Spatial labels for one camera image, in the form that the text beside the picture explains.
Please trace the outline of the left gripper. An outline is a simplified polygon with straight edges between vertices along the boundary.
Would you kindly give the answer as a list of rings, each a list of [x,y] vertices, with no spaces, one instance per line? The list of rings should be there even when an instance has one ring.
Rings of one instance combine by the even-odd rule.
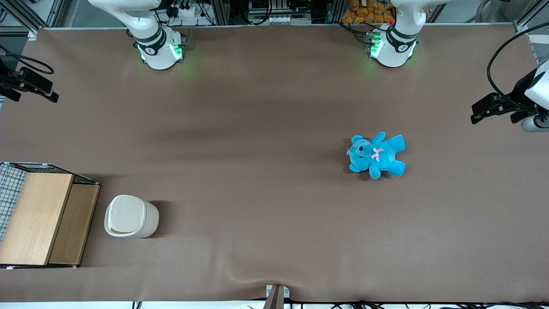
[[[549,60],[541,61],[516,82],[510,98],[524,107],[510,116],[513,124],[547,125],[549,109]],[[478,124],[483,119],[500,116],[513,111],[513,105],[496,93],[489,93],[472,105],[471,123]]]

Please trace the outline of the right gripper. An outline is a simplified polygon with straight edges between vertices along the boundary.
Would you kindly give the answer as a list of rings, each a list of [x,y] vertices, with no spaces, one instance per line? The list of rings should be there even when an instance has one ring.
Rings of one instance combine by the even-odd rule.
[[[8,100],[19,102],[21,94],[15,90],[16,80],[11,73],[12,70],[0,60],[0,95]],[[53,82],[49,79],[29,68],[21,68],[19,70],[19,80],[25,91],[42,96],[49,102],[57,103],[59,94],[53,91]]]

